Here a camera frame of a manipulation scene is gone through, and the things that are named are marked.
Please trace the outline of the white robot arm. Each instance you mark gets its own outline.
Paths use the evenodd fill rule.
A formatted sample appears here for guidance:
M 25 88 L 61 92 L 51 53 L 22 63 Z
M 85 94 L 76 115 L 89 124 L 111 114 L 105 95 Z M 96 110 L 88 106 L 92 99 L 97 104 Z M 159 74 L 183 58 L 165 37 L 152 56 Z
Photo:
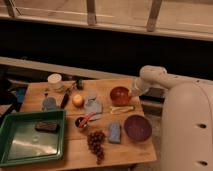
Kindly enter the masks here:
M 213 171 L 213 81 L 146 65 L 131 95 L 153 85 L 168 90 L 162 110 L 161 171 Z

